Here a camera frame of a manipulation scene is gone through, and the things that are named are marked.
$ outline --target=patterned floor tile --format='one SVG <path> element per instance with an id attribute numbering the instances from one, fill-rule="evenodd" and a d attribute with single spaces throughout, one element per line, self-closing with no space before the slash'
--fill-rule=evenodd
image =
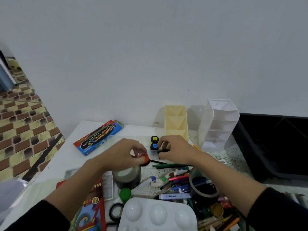
<path id="1" fill-rule="evenodd" d="M 25 84 L 0 94 L 0 182 L 31 179 L 30 171 L 43 171 L 65 142 L 59 137 L 55 143 L 60 130 L 18 63 L 8 62 L 15 81 Z"/>

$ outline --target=crayon box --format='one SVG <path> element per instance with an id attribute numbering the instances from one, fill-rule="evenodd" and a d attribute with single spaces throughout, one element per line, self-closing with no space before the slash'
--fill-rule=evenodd
<path id="1" fill-rule="evenodd" d="M 124 125 L 121 122 L 110 120 L 95 131 L 76 141 L 74 145 L 83 155 L 88 155 L 99 147 L 108 136 L 115 135 L 123 128 Z"/>

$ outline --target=beige desk organizer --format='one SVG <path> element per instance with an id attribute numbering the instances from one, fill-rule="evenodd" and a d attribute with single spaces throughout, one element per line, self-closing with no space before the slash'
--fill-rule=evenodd
<path id="1" fill-rule="evenodd" d="M 165 131 L 166 135 L 180 135 L 189 140 L 185 106 L 165 105 Z"/>

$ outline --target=white paint palette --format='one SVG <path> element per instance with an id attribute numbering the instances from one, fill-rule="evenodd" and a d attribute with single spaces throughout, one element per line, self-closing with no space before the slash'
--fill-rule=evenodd
<path id="1" fill-rule="evenodd" d="M 118 231 L 196 231 L 194 211 L 182 203 L 131 198 L 124 206 Z"/>

